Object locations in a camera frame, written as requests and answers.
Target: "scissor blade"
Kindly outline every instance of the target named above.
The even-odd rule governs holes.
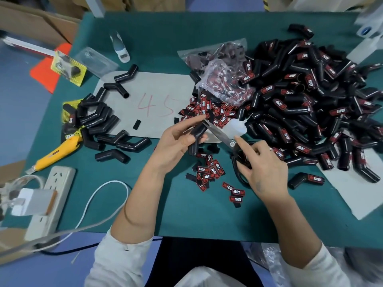
[[[219,130],[216,126],[214,126],[209,121],[204,120],[203,122],[204,122],[204,125],[210,130],[210,132],[212,132],[214,136],[220,139],[227,147],[230,148],[232,152],[236,152],[235,146],[237,142],[231,140],[224,132]]]

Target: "scissors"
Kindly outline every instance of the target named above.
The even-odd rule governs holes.
[[[242,163],[242,164],[244,164],[246,166],[250,166],[250,163],[246,162],[245,155],[244,155],[243,151],[241,150],[241,148],[239,147],[239,145],[237,144],[237,142],[235,142],[234,140],[230,139],[224,132],[219,130],[216,126],[214,126],[209,121],[203,120],[202,122],[210,130],[210,132],[212,132],[212,134],[214,136],[216,136],[218,139],[220,139],[221,142],[223,142],[223,144],[225,144],[230,149],[230,151],[231,151],[230,158],[231,158],[231,162],[233,164],[234,173],[235,173],[237,179],[244,186],[250,187],[250,184],[246,181],[246,179],[239,172],[239,169],[238,169],[238,166],[237,166],[237,161],[239,161],[240,163]]]

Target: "electrical outlet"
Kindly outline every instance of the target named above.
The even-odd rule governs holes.
[[[75,173],[76,169],[71,167],[52,167],[44,189],[54,189],[57,191],[54,205],[48,215],[32,216],[24,240],[32,241],[55,233]]]

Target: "teal work table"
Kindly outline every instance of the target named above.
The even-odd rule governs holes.
[[[313,41],[316,44],[334,44],[349,52],[361,42],[361,38],[355,35],[357,27],[353,25],[356,16],[353,13],[108,13],[104,19],[95,19],[86,14],[70,55],[73,57],[89,46],[118,62],[124,70],[136,63],[144,72],[188,74],[190,70],[178,57],[178,50],[243,37],[247,39],[248,48],[254,49],[263,40],[294,37],[286,31],[290,23],[309,26],[315,32]],[[111,29],[122,36],[132,57],[130,63],[118,61],[108,35]],[[382,62],[383,53],[374,53],[368,61]],[[373,72],[368,85],[383,88],[383,80],[379,78],[381,74],[381,71]],[[77,87],[60,78],[27,158],[26,169],[60,144],[62,103],[93,92],[97,82],[98,78],[87,75],[83,85]],[[376,118],[383,120],[382,113]],[[134,186],[157,141],[153,139],[153,144],[141,153],[128,153],[131,161],[127,165],[116,160],[98,163],[94,159],[96,151],[85,147],[57,162],[55,165],[77,170],[58,230],[74,228],[89,197],[102,183],[121,180]],[[185,173],[191,173],[190,167],[196,161],[194,157],[185,155],[166,177],[156,235],[277,242],[266,208],[250,189],[241,208],[235,208],[229,202],[229,192],[221,187],[222,183],[225,181],[241,189],[242,186],[234,175],[228,154],[221,150],[214,158],[222,164],[226,175],[211,183],[204,193],[184,178]],[[49,171],[50,168],[37,174],[47,177]],[[289,177],[300,171],[321,174],[315,166],[305,166],[291,169]],[[328,182],[322,187],[302,185],[290,193],[325,245],[383,248],[382,208],[358,221]],[[125,191],[121,185],[107,185],[94,197],[82,225],[109,216],[124,198]],[[29,220],[8,215],[5,225],[27,227]],[[106,232],[111,224],[112,220],[90,231]]]

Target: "yellow utility knife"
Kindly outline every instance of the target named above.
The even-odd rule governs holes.
[[[75,151],[79,147],[79,142],[82,141],[82,138],[80,136],[72,136],[65,140],[59,147],[57,147],[55,150],[53,150],[51,153],[46,155],[45,157],[39,159],[36,161],[36,164],[33,165],[30,169],[25,171],[26,174],[32,174],[36,171],[40,171],[49,165],[52,165],[53,163],[59,161],[60,159],[64,158],[68,154],[71,154],[73,151]]]

